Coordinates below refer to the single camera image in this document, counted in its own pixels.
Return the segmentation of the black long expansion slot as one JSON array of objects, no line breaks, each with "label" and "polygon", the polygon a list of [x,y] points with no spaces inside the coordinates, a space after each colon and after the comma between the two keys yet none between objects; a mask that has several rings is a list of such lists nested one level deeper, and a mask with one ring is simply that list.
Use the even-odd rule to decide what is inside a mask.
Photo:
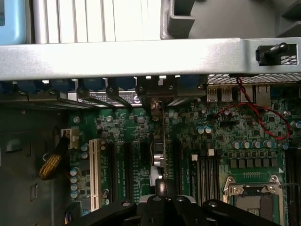
[{"label": "black long expansion slot", "polygon": [[117,151],[116,146],[111,143],[111,193],[112,193],[112,202],[118,200],[118,167],[117,167]]},{"label": "black long expansion slot", "polygon": [[174,180],[176,193],[182,194],[182,177],[181,177],[181,142],[174,140],[173,142],[173,157],[174,157]]},{"label": "black long expansion slot", "polygon": [[126,199],[133,200],[133,148],[131,143],[124,143],[124,172]]}]

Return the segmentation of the black RAM slot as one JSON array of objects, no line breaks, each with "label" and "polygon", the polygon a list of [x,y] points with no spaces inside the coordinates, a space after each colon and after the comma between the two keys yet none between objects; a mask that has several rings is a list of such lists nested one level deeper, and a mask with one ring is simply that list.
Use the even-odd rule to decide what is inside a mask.
[{"label": "black RAM slot", "polygon": [[201,191],[201,204],[206,201],[206,153],[201,152],[200,155],[200,191]]},{"label": "black RAM slot", "polygon": [[207,150],[207,160],[206,160],[206,189],[207,189],[207,200],[212,198],[212,194],[214,195],[214,176],[213,176],[213,157],[214,157],[214,149]]},{"label": "black RAM slot", "polygon": [[217,152],[214,153],[213,158],[213,182],[214,182],[214,199],[220,199],[220,188],[219,188],[219,155]]},{"label": "black RAM slot", "polygon": [[198,205],[201,204],[201,191],[200,191],[200,164],[199,164],[199,160],[198,160],[198,155],[197,154],[192,154],[191,155],[191,161],[193,163],[193,165],[196,165],[196,176],[195,176],[195,180],[196,180],[196,184],[197,184],[197,201],[198,201]]},{"label": "black RAM slot", "polygon": [[291,179],[293,183],[292,188],[292,205],[293,205],[293,219],[294,226],[301,226],[301,212],[300,212],[300,175],[299,175],[299,160],[301,149],[293,148],[291,158]]},{"label": "black RAM slot", "polygon": [[291,176],[290,176],[290,148],[283,151],[284,153],[284,172],[285,172],[285,214],[287,218],[286,226],[291,224]]}]

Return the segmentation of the black short expansion slot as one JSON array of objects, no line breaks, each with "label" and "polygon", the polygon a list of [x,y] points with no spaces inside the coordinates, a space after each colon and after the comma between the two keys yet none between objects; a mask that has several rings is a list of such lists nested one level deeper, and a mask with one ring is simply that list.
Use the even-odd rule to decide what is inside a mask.
[{"label": "black short expansion slot", "polygon": [[150,163],[150,145],[148,142],[140,143],[140,156],[143,163]]}]

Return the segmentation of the white expansion slot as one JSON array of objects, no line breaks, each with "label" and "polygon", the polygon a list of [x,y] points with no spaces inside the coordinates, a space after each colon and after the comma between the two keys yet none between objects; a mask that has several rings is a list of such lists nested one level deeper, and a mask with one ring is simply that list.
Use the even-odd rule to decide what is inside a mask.
[{"label": "white expansion slot", "polygon": [[100,150],[101,140],[99,138],[89,141],[89,162],[90,162],[90,195],[91,195],[91,211],[100,208],[100,190],[101,180],[100,172]]}]

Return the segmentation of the silver CPU socket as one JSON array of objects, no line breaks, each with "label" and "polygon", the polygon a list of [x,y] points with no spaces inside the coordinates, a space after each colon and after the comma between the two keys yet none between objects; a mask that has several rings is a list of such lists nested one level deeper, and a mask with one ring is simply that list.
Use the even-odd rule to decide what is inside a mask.
[{"label": "silver CPU socket", "polygon": [[223,201],[259,217],[286,226],[284,191],[276,175],[267,182],[238,183],[228,176],[223,189]]}]

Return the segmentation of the green motherboard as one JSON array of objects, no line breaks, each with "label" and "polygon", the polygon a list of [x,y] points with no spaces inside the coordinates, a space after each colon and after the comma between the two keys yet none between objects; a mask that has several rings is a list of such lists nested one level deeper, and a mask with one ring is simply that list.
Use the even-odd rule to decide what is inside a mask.
[{"label": "green motherboard", "polygon": [[[65,221],[91,213],[89,141],[99,138],[100,150],[100,208],[112,202],[111,143],[116,146],[118,167],[118,200],[126,199],[124,172],[124,143],[133,148],[133,195],[139,202],[145,195],[154,194],[156,179],[174,181],[173,142],[181,142],[182,194],[197,201],[196,165],[191,155],[214,149],[219,155],[219,188],[223,189],[228,176],[238,183],[267,182],[278,176],[284,191],[284,153],[290,148],[301,149],[301,100],[274,96],[270,111],[260,111],[261,120],[274,134],[269,136],[247,107],[227,109],[222,103],[190,103],[180,108],[166,109],[163,118],[152,117],[143,108],[103,109],[75,113],[70,117],[71,128],[79,131],[79,147],[70,153],[71,205]],[[150,163],[143,163],[140,143],[150,145]],[[291,186],[291,224],[294,226]]]}]

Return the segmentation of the blue slot retention clip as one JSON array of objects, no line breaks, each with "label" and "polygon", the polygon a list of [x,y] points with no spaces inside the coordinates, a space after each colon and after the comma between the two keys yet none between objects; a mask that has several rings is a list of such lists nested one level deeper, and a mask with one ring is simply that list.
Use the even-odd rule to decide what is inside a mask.
[{"label": "blue slot retention clip", "polygon": [[103,78],[86,78],[83,79],[84,86],[92,91],[98,92],[106,88],[105,80]]},{"label": "blue slot retention clip", "polygon": [[199,90],[199,84],[199,75],[190,74],[182,75],[180,77],[181,91]]},{"label": "blue slot retention clip", "polygon": [[45,83],[39,80],[18,81],[17,85],[20,91],[33,94],[45,91],[47,89]]},{"label": "blue slot retention clip", "polygon": [[59,92],[67,93],[74,89],[74,82],[68,79],[50,80],[53,89]]},{"label": "blue slot retention clip", "polygon": [[135,77],[117,77],[116,84],[118,88],[127,91],[136,87],[136,79]]}]

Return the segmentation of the grey metal PC case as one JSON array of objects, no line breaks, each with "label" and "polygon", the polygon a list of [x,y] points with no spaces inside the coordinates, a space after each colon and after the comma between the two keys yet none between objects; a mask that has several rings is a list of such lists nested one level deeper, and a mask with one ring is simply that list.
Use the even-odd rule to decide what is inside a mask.
[{"label": "grey metal PC case", "polygon": [[[256,50],[285,42],[281,65],[259,66]],[[182,75],[199,75],[199,90],[181,91]],[[117,77],[135,77],[122,90]],[[103,78],[87,89],[83,79]],[[50,80],[68,79],[59,92]],[[20,91],[17,82],[39,80],[47,89]],[[247,107],[271,137],[260,111],[274,96],[301,100],[301,37],[151,40],[0,46],[0,226],[70,226],[70,153],[79,147],[75,113],[143,108],[163,118],[190,103]]]}]

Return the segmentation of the light blue plastic box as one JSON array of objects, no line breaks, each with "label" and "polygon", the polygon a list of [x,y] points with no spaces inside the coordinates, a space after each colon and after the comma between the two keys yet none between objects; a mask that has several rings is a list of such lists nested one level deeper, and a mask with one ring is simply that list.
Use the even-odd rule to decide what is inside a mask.
[{"label": "light blue plastic box", "polygon": [[25,42],[25,0],[0,0],[0,45],[18,45]]}]

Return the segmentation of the black chassis intrusion switch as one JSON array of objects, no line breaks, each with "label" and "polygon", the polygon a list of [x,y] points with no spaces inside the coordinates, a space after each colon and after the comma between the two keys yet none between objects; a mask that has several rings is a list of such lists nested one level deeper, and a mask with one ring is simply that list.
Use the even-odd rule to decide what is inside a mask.
[{"label": "black chassis intrusion switch", "polygon": [[259,66],[281,65],[281,56],[289,49],[287,43],[282,42],[273,46],[259,46],[256,50],[256,61]]}]

